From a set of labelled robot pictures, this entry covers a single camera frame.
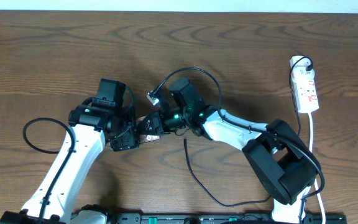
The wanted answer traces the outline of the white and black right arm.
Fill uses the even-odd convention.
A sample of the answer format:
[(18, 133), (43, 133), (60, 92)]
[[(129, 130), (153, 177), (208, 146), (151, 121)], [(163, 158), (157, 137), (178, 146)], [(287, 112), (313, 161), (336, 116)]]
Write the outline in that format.
[(253, 123), (229, 114), (220, 106), (208, 105), (189, 79), (171, 84), (176, 108), (165, 103), (138, 124), (139, 134), (161, 136), (189, 128), (195, 135), (226, 143), (245, 155), (252, 170), (274, 199), (272, 218), (276, 222), (302, 223), (306, 199), (316, 177), (322, 175), (319, 162), (299, 136), (283, 120)]

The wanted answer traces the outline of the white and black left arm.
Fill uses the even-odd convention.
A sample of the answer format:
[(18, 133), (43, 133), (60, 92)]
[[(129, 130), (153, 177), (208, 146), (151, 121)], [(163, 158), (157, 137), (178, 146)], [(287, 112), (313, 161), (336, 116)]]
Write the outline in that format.
[(19, 212), (4, 212), (0, 223), (109, 223), (107, 211), (89, 205), (74, 213), (79, 191), (91, 166), (106, 145), (113, 151), (139, 147), (133, 105), (124, 106), (132, 90), (124, 83), (103, 78), (97, 95), (69, 114), (61, 149), (44, 180)]

